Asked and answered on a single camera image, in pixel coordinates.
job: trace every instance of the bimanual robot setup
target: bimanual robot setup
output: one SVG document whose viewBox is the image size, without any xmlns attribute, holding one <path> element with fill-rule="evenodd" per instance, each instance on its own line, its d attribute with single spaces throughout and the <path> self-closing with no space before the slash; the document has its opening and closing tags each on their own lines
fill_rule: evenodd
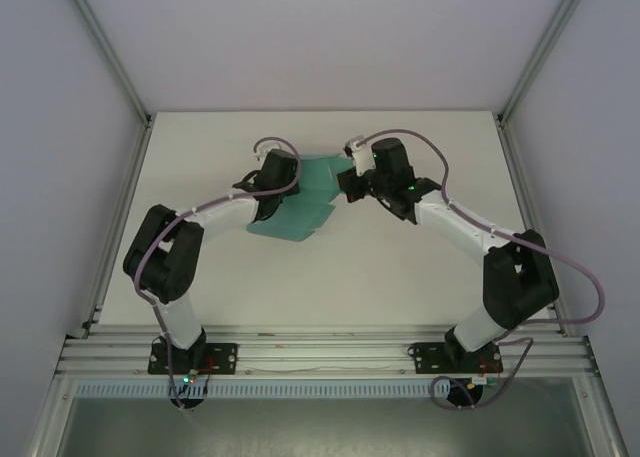
<svg viewBox="0 0 640 457">
<path fill-rule="evenodd" d="M 440 183 L 416 177 L 402 142 L 393 135 L 409 135 L 425 142 L 444 165 Z M 577 262 L 546 248 L 532 229 L 520 234 L 500 228 L 465 209 L 447 194 L 449 164 L 426 137 L 405 129 L 391 129 L 349 141 L 345 154 L 353 167 L 337 175 L 340 190 L 349 203 L 375 198 L 400 221 L 429 227 L 463 250 L 482 267 L 482 302 L 465 320 L 453 326 L 443 339 L 417 342 L 407 352 L 417 374 L 437 375 L 431 380 L 431 397 L 444 409 L 472 410 L 490 405 L 508 389 L 533 345 L 524 337 L 505 342 L 514 329 L 532 323 L 584 324 L 604 309 L 604 291 L 598 279 Z M 184 211 L 162 205 L 152 207 L 138 230 L 124 260 L 138 295 L 153 308 L 162 334 L 152 342 L 148 372 L 169 376 L 169 396 L 180 408 L 201 400 L 181 398 L 199 374 L 234 374 L 238 346 L 207 342 L 198 323 L 188 290 L 193 282 L 202 245 L 231 228 L 271 218 L 285 199 L 300 192 L 302 161 L 286 140 L 259 140 L 254 152 L 262 166 L 235 184 L 221 198 Z M 598 294 L 596 310 L 582 319 L 530 319 L 558 298 L 550 257 L 584 274 Z M 522 344 L 525 350 L 503 386 L 480 402 L 482 374 L 502 372 L 500 345 Z M 178 388 L 174 377 L 184 376 Z M 450 404 L 434 398 L 434 386 L 448 380 Z"/>
</svg>

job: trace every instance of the glass panel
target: glass panel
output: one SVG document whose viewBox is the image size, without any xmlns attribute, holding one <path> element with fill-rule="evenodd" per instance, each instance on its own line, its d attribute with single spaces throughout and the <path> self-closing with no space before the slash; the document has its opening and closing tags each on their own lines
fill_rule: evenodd
<svg viewBox="0 0 640 457">
<path fill-rule="evenodd" d="M 76 399 L 60 456 L 588 456 L 571 379 L 518 379 L 495 405 L 426 399 Z"/>
</svg>

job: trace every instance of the white wall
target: white wall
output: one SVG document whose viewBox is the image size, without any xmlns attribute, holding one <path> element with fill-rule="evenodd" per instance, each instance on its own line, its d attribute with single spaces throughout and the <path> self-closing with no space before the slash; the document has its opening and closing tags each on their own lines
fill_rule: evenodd
<svg viewBox="0 0 640 457">
<path fill-rule="evenodd" d="M 500 110 L 560 0 L 89 0 L 160 110 Z"/>
<path fill-rule="evenodd" d="M 584 0 L 513 123 L 550 245 L 602 279 L 586 329 L 625 440 L 640 455 L 640 0 Z M 572 316 L 595 293 L 558 268 Z"/>
<path fill-rule="evenodd" d="M 139 124 L 68 0 L 0 0 L 0 453 L 26 451 Z"/>
</svg>

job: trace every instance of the aluminum frame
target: aluminum frame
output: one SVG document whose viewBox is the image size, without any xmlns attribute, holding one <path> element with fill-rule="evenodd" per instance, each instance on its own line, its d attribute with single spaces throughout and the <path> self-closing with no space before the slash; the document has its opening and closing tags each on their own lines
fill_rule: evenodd
<svg viewBox="0 0 640 457">
<path fill-rule="evenodd" d="M 136 186 L 138 185 L 140 172 L 142 172 L 142 164 L 147 154 L 147 149 L 149 148 L 149 140 L 151 139 L 154 123 L 155 117 L 152 117 L 149 123 L 147 125 L 143 125 L 140 129 L 138 142 L 136 143 L 131 160 L 129 161 L 125 180 L 120 188 L 113 218 L 111 219 L 111 224 L 107 231 L 107 241 L 100 255 L 100 261 L 98 264 L 99 270 L 94 278 L 91 291 L 89 292 L 87 306 L 82 314 L 82 322 L 85 322 L 85 328 L 79 330 L 78 335 L 82 335 L 84 337 L 88 335 L 91 323 L 97 320 L 94 313 L 96 309 L 101 308 L 107 295 L 109 280 L 113 269 L 115 268 L 120 241 L 122 240 L 124 228 L 127 223 L 129 208 L 131 207 Z"/>
<path fill-rule="evenodd" d="M 149 112 L 145 108 L 144 103 L 140 99 L 138 92 L 136 91 L 127 71 L 124 69 L 124 66 L 118 59 L 116 52 L 113 50 L 107 35 L 104 30 L 102 30 L 102 26 L 98 19 L 96 18 L 89 2 L 87 0 L 71 0 L 74 4 L 76 10 L 80 13 L 82 20 L 87 26 L 87 30 L 93 37 L 94 41 L 98 46 L 98 50 L 104 57 L 105 63 L 109 70 L 113 73 L 116 82 L 120 85 L 120 88 L 124 92 L 131 109 L 136 113 L 140 122 L 143 125 L 147 125 L 149 122 Z"/>
<path fill-rule="evenodd" d="M 442 340 L 446 329 L 446 326 L 424 326 L 384 331 L 362 328 L 353 332 L 334 327 L 310 333 L 259 327 L 206 328 L 211 341 L 239 344 L 238 373 L 220 379 L 238 382 L 393 379 L 407 383 L 437 375 L 415 373 L 413 360 L 407 354 L 409 345 L 416 341 Z M 626 455 L 615 421 L 605 412 L 610 407 L 588 340 L 563 337 L 555 326 L 532 326 L 526 332 L 518 330 L 514 338 L 525 335 L 533 337 L 536 345 L 518 378 L 571 378 L 580 396 L 577 410 L 582 413 L 595 455 Z M 87 379 L 129 385 L 139 382 L 144 387 L 150 381 L 166 381 L 166 377 L 146 373 L 150 344 L 155 336 L 155 326 L 93 325 L 88 338 L 67 339 L 29 455 L 56 455 L 80 382 Z M 501 349 L 504 375 L 510 375 L 523 347 Z"/>
<path fill-rule="evenodd" d="M 501 123 L 509 122 L 515 115 L 581 1 L 562 0 L 560 2 L 500 113 Z"/>
</svg>

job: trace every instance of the perforated strip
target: perforated strip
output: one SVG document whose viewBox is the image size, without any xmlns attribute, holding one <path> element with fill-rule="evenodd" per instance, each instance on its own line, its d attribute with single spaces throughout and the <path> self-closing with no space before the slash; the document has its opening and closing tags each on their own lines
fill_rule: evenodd
<svg viewBox="0 0 640 457">
<path fill-rule="evenodd" d="M 429 379 L 420 380 L 217 380 L 209 383 L 209 398 L 362 399 L 429 396 Z M 184 398 L 202 398 L 204 383 L 196 383 Z M 76 398 L 166 398 L 167 382 L 158 380 L 83 380 Z M 436 385 L 436 397 L 449 393 L 449 383 Z"/>
</svg>

